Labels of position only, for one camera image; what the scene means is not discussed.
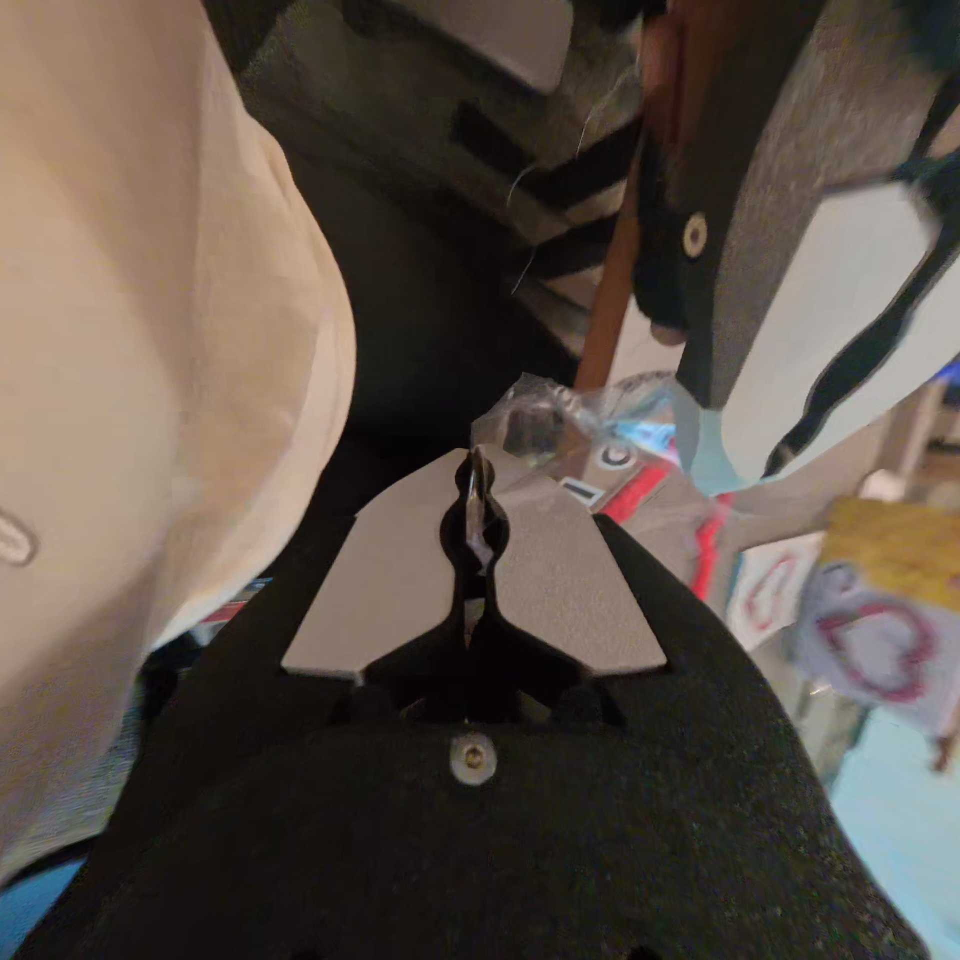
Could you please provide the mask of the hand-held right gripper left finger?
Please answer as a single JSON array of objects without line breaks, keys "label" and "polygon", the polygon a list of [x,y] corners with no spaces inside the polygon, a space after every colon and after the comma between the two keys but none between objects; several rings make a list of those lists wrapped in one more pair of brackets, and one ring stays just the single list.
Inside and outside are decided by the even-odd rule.
[{"label": "hand-held right gripper left finger", "polygon": [[289,674],[363,681],[366,669],[439,627],[454,608],[441,541],[459,497],[455,448],[360,510],[281,661]]}]

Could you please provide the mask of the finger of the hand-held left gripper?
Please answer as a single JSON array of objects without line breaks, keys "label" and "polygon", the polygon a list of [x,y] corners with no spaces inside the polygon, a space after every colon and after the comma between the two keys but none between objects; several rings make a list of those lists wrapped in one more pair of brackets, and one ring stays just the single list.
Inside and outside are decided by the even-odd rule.
[{"label": "finger of the hand-held left gripper", "polygon": [[766,462],[816,379],[939,236],[947,2],[825,2],[754,153],[722,260],[709,480],[789,474],[765,478]]},{"label": "finger of the hand-held left gripper", "polygon": [[765,478],[790,474],[869,425],[958,353],[958,237],[939,236],[881,315],[816,379]]}]

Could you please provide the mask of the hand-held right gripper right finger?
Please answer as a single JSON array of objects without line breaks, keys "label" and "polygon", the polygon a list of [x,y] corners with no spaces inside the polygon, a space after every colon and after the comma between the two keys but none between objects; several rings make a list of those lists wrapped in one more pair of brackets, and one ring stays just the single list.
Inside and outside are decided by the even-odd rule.
[{"label": "hand-held right gripper right finger", "polygon": [[491,568],[501,617],[597,676],[665,667],[666,654],[589,509],[501,448],[482,452],[507,528]]}]

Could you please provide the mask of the clear plastic bag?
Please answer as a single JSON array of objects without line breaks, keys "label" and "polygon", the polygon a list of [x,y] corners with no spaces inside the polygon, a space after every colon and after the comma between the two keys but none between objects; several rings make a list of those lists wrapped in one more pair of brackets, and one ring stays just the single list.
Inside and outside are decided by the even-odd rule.
[{"label": "clear plastic bag", "polygon": [[467,577],[485,577],[508,548],[521,565],[597,572],[594,521],[624,527],[685,477],[671,383],[657,371],[579,391],[522,374],[474,421],[457,470]]}]

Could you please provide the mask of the person's left hand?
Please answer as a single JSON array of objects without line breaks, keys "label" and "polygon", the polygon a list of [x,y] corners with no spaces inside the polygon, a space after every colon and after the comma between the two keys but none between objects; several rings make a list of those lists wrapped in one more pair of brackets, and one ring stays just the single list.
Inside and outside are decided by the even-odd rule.
[{"label": "person's left hand", "polygon": [[712,67],[710,1],[669,2],[638,35],[644,128],[666,154],[695,137]]}]

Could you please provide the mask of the yellow cardboard box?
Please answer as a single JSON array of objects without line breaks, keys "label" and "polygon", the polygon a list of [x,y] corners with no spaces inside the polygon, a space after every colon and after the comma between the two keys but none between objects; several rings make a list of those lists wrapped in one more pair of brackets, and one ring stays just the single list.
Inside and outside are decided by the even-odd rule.
[{"label": "yellow cardboard box", "polygon": [[959,612],[959,516],[924,505],[842,498],[827,516],[820,564],[853,566],[870,587]]}]

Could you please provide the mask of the heart print sheet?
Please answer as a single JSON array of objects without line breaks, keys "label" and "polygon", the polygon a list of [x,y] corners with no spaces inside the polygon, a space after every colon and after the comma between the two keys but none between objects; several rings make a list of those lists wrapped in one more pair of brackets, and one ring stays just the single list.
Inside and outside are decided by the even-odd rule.
[{"label": "heart print sheet", "polygon": [[726,602],[726,627],[752,653],[797,619],[824,532],[802,534],[741,551]]},{"label": "heart print sheet", "polygon": [[856,566],[818,566],[793,632],[802,673],[860,706],[885,709],[932,738],[954,726],[958,612],[871,585]]}]

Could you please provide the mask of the grey black striped cloth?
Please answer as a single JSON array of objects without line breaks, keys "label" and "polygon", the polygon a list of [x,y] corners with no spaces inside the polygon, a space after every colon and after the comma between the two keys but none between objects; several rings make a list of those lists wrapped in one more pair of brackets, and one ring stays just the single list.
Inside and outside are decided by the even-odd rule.
[{"label": "grey black striped cloth", "polygon": [[291,2],[239,79],[304,153],[462,216],[580,360],[640,127],[639,17],[597,2]]}]

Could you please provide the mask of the person's white shirt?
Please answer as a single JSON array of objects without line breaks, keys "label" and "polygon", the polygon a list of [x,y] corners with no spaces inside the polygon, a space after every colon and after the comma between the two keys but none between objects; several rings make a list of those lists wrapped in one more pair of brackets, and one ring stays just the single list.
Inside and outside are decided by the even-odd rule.
[{"label": "person's white shirt", "polygon": [[2,881],[147,657],[282,551],[354,317],[201,2],[2,2]]}]

